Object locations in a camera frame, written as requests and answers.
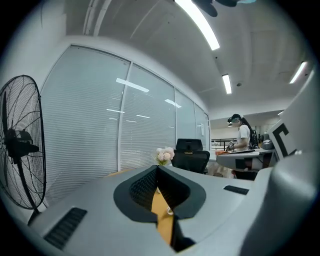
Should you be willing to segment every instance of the black office chair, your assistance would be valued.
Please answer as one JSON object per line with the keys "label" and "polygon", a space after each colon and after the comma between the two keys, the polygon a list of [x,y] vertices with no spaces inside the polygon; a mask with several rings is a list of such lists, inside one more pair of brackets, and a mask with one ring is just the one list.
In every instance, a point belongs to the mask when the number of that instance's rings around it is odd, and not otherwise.
{"label": "black office chair", "polygon": [[175,148],[172,166],[198,174],[205,173],[210,153],[202,150],[200,139],[179,138]]}

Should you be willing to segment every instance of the office desk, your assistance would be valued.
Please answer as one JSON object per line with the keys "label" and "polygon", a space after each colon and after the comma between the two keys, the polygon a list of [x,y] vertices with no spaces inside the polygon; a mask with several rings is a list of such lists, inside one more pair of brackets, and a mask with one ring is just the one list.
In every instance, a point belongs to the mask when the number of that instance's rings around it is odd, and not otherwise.
{"label": "office desk", "polygon": [[[179,254],[219,255],[227,252],[223,255],[238,255],[260,210],[271,168],[258,173],[255,181],[207,176],[172,166],[166,166],[166,169],[198,183],[206,193],[205,202],[194,217],[177,220],[182,234],[196,242]],[[115,204],[114,192],[118,185],[145,170],[146,167],[141,167],[123,171],[82,185],[37,216],[30,228],[38,237],[44,238],[71,208],[77,207],[87,213],[61,255],[176,255],[168,245],[171,234],[162,235],[161,230],[172,230],[172,217],[165,215],[167,204],[161,201],[161,195],[154,195],[151,209],[157,212],[158,220],[161,219],[158,231],[155,223],[134,221],[122,214]],[[225,190],[228,185],[249,192],[244,195]]]}
{"label": "office desk", "polygon": [[[120,175],[124,172],[128,172],[134,169],[123,170],[111,173],[106,176],[108,178],[110,176]],[[168,204],[162,194],[159,194],[157,191],[154,193],[153,201],[152,201],[152,209],[151,212],[157,215],[158,225],[157,230],[164,239],[164,241],[170,245],[171,235],[172,235],[172,226],[174,223],[174,216],[169,215],[167,213]]]}
{"label": "office desk", "polygon": [[[271,154],[271,157],[265,162],[264,155],[266,154]],[[253,160],[257,166],[255,168],[253,167]],[[277,162],[276,150],[259,148],[252,152],[242,153],[236,151],[232,153],[220,154],[216,157],[216,162],[219,165],[236,171],[244,171],[244,169],[248,167],[246,161],[251,161],[252,170],[254,171],[258,171],[266,167],[273,167]]]}

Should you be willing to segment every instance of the white wall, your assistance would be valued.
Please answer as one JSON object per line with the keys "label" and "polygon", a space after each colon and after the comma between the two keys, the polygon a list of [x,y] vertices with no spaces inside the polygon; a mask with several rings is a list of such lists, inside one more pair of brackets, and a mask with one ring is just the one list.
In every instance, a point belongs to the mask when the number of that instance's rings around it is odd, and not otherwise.
{"label": "white wall", "polygon": [[[251,125],[252,129],[256,130],[256,134],[259,133],[262,135],[267,132],[272,126],[274,126],[280,118],[278,116],[272,118],[259,118],[259,116],[255,116],[254,118],[246,117],[247,121]],[[225,124],[225,128],[212,129],[211,130],[211,138],[212,139],[231,139],[236,138],[238,134],[237,127],[227,127],[227,123]]]}
{"label": "white wall", "polygon": [[233,139],[238,135],[237,127],[226,127],[221,129],[211,130],[211,139]]}
{"label": "white wall", "polygon": [[[47,56],[66,35],[64,4],[64,0],[47,1],[42,10],[36,8],[23,22],[1,59],[0,87],[19,75],[29,75],[38,85],[42,85],[48,73],[43,63],[48,63]],[[15,205],[4,193],[1,193],[1,197],[9,213],[24,223],[28,222],[32,210]],[[38,209],[44,211],[46,208],[42,204]]]}
{"label": "white wall", "polygon": [[228,119],[234,113],[246,116],[256,113],[265,113],[271,111],[285,110],[292,102],[293,97],[270,99],[268,101],[250,101],[243,102],[242,104],[230,105],[221,104],[220,107],[216,106],[214,109],[210,109],[210,120]]}

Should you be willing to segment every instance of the horizontal blinds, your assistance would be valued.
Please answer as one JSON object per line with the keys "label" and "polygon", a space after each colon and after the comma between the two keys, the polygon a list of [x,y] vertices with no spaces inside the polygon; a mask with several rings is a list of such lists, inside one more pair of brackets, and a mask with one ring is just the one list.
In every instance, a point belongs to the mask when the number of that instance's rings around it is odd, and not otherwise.
{"label": "horizontal blinds", "polygon": [[70,47],[41,92],[46,151],[46,200],[116,172],[119,117],[129,62]]}
{"label": "horizontal blinds", "polygon": [[196,139],[196,117],[194,102],[175,90],[177,139]]}
{"label": "horizontal blinds", "polygon": [[127,86],[124,97],[121,170],[154,165],[157,148],[176,144],[175,105],[166,101],[174,102],[174,88],[135,65],[129,81],[133,85]]}

